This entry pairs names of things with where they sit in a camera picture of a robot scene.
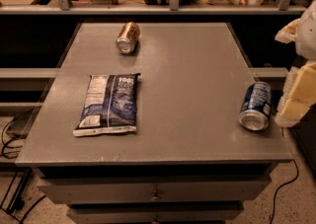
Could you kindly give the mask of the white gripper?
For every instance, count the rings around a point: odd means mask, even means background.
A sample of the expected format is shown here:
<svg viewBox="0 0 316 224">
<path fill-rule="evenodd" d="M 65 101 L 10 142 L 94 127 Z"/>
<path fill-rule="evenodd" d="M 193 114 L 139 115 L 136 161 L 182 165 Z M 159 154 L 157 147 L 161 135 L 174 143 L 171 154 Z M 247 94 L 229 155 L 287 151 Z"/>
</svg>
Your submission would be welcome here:
<svg viewBox="0 0 316 224">
<path fill-rule="evenodd" d="M 279 30 L 275 40 L 295 42 L 296 53 L 309 60 L 316 59 L 316 1 L 295 19 Z M 276 124 L 293 127 L 316 104 L 316 61 L 308 61 L 287 73 L 283 95 L 276 109 Z"/>
</svg>

